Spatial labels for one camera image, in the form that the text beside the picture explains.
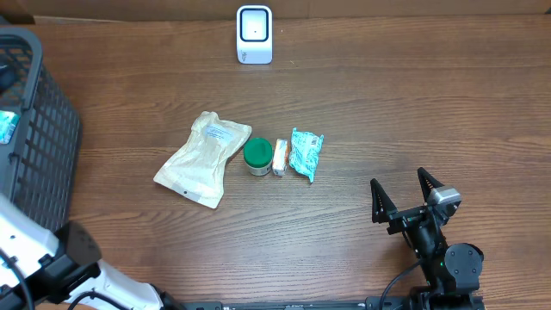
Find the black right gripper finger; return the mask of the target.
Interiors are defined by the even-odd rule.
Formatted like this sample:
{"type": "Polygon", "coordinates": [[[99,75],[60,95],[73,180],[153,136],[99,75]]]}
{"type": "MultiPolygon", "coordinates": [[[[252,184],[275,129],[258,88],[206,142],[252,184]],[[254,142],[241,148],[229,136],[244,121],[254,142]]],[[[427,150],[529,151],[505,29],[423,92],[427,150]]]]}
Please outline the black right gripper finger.
{"type": "Polygon", "coordinates": [[[389,222],[392,216],[397,213],[397,208],[375,178],[370,181],[370,188],[372,195],[372,221],[379,224],[389,222]]]}
{"type": "Polygon", "coordinates": [[[418,180],[426,203],[439,203],[442,200],[440,190],[443,184],[437,181],[425,168],[417,170],[418,180]]]}

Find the green wet wipes pack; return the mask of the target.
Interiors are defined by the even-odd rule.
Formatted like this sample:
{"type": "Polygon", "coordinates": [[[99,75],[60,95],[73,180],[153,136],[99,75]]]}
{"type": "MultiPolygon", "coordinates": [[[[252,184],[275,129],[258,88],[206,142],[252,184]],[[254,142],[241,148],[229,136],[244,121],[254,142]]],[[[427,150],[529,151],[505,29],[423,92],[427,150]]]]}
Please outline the green wet wipes pack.
{"type": "Polygon", "coordinates": [[[314,182],[324,137],[323,134],[318,136],[298,131],[296,127],[291,135],[289,164],[297,173],[307,177],[310,183],[314,182]]]}

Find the orange Kleenex tissue pack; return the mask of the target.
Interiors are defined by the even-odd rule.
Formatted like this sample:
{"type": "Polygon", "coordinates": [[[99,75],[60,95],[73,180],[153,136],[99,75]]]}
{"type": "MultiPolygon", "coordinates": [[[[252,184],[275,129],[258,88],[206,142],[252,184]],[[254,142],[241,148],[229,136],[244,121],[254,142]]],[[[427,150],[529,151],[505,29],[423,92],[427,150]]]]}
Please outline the orange Kleenex tissue pack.
{"type": "Polygon", "coordinates": [[[272,160],[272,171],[276,176],[283,177],[288,168],[289,143],[287,139],[278,139],[272,160]]]}

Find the green lid jar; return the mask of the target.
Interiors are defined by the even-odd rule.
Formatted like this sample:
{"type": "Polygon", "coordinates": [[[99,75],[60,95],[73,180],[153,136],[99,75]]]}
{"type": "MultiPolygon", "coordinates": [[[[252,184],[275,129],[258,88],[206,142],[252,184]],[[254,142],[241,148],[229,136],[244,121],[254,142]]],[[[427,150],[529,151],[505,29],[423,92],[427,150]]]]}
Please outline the green lid jar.
{"type": "Polygon", "coordinates": [[[245,143],[244,160],[253,176],[260,177],[270,173],[272,159],[272,146],[266,139],[254,138],[245,143]]]}

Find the beige paper pouch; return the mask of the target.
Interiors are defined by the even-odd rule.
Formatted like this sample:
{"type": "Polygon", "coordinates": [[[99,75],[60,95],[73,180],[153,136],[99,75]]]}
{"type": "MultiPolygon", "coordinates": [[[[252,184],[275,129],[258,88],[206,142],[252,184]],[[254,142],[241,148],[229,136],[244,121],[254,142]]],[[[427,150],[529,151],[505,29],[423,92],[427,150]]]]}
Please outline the beige paper pouch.
{"type": "Polygon", "coordinates": [[[252,127],[221,120],[204,111],[194,121],[187,142],[160,168],[153,181],[211,209],[224,195],[227,160],[250,138],[252,127]]]}

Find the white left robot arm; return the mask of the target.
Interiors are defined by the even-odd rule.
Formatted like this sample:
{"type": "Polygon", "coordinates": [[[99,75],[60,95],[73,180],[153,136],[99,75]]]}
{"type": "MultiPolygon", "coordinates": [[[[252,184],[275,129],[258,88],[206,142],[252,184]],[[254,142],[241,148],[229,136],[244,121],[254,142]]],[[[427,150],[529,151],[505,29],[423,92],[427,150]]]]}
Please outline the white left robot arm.
{"type": "Polygon", "coordinates": [[[34,309],[44,301],[94,309],[170,310],[184,305],[137,282],[102,259],[76,221],[51,232],[1,196],[1,310],[34,309]]]}

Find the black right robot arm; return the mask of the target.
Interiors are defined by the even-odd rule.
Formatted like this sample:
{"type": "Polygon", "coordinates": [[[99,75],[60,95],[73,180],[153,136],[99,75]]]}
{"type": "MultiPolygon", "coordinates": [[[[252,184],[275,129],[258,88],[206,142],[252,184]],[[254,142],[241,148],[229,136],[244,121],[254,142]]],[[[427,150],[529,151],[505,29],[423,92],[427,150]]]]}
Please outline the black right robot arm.
{"type": "Polygon", "coordinates": [[[437,181],[426,169],[418,168],[424,204],[399,211],[380,183],[370,181],[372,221],[387,223],[387,233],[401,234],[414,251],[417,262],[398,274],[384,289],[378,301],[366,304],[378,309],[483,309],[483,299],[473,292],[480,288],[484,253],[475,245],[449,245],[442,227],[456,213],[461,194],[437,181]],[[420,268],[426,284],[414,287],[404,297],[389,297],[395,283],[420,268]]]}

